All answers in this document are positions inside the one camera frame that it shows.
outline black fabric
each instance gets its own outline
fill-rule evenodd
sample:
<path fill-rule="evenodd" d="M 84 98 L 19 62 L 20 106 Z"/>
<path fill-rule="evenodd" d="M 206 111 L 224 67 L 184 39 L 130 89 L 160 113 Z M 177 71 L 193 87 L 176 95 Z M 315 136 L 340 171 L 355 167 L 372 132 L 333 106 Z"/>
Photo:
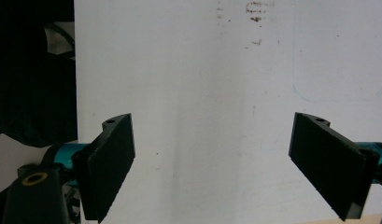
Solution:
<path fill-rule="evenodd" d="M 0 0 L 0 133 L 32 147 L 76 140 L 75 62 L 47 53 L 44 24 L 73 0 Z"/>

